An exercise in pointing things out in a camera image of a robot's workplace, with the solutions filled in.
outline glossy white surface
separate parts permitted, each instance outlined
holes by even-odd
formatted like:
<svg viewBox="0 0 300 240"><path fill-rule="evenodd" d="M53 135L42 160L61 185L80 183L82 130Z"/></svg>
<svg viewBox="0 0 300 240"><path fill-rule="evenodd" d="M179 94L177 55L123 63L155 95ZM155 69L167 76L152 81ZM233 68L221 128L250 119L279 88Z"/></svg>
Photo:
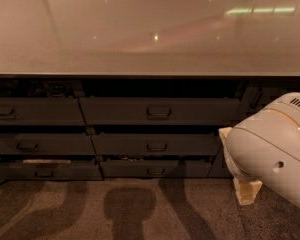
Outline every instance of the glossy white surface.
<svg viewBox="0 0 300 240"><path fill-rule="evenodd" d="M0 75L300 76L300 0L0 0Z"/></svg>

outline drawer front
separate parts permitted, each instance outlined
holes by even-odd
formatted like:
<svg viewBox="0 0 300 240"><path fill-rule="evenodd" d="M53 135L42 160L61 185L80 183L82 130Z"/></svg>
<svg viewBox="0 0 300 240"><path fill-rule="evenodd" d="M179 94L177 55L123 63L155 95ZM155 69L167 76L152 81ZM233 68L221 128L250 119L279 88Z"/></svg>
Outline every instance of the drawer front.
<svg viewBox="0 0 300 240"><path fill-rule="evenodd" d="M0 155L94 155L83 134L0 134Z"/></svg>
<svg viewBox="0 0 300 240"><path fill-rule="evenodd" d="M1 162L0 179L5 180L102 180L99 165L93 161L69 164L25 164Z"/></svg>
<svg viewBox="0 0 300 240"><path fill-rule="evenodd" d="M78 100L0 98L0 125L84 125Z"/></svg>
<svg viewBox="0 0 300 240"><path fill-rule="evenodd" d="M220 147L213 134L101 134L92 142L97 155L214 156Z"/></svg>
<svg viewBox="0 0 300 240"><path fill-rule="evenodd" d="M205 178L211 168L203 161L118 161L100 163L101 171L107 177L140 178Z"/></svg>
<svg viewBox="0 0 300 240"><path fill-rule="evenodd" d="M81 98L87 124L224 125L237 99Z"/></svg>

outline drawer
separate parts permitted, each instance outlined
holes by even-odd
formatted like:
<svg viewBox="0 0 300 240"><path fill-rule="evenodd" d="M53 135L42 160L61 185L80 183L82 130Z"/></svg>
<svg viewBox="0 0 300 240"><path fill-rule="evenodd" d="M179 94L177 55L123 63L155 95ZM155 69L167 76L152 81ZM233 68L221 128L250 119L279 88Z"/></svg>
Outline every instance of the drawer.
<svg viewBox="0 0 300 240"><path fill-rule="evenodd" d="M213 134L100 134L92 136L97 155L215 156L221 145Z"/></svg>
<svg viewBox="0 0 300 240"><path fill-rule="evenodd" d="M94 155L84 134L0 134L0 155Z"/></svg>
<svg viewBox="0 0 300 240"><path fill-rule="evenodd" d="M234 117L237 99L81 98L87 124L224 125Z"/></svg>
<svg viewBox="0 0 300 240"><path fill-rule="evenodd" d="M84 125L77 99L0 98L0 125Z"/></svg>
<svg viewBox="0 0 300 240"><path fill-rule="evenodd" d="M102 180L95 159L48 163L0 158L0 179L5 180Z"/></svg>
<svg viewBox="0 0 300 240"><path fill-rule="evenodd" d="M204 161L122 161L100 163L102 174L109 177L205 178L211 164Z"/></svg>

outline white plastic casing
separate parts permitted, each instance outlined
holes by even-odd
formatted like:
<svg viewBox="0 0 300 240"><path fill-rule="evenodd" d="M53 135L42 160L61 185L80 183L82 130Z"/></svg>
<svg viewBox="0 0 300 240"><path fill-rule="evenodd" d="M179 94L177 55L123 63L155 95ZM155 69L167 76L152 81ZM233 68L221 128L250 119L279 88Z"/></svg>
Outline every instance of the white plastic casing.
<svg viewBox="0 0 300 240"><path fill-rule="evenodd" d="M236 125L226 148L240 170L300 208L300 93L283 95Z"/></svg>

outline brown floor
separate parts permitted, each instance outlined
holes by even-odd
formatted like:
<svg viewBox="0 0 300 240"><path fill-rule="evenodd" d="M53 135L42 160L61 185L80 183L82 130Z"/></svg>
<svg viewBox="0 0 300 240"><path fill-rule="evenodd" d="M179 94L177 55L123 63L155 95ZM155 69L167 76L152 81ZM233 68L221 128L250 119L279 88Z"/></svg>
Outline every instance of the brown floor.
<svg viewBox="0 0 300 240"><path fill-rule="evenodd" d="M300 240L300 210L267 187L239 206L230 179L11 181L0 239Z"/></svg>

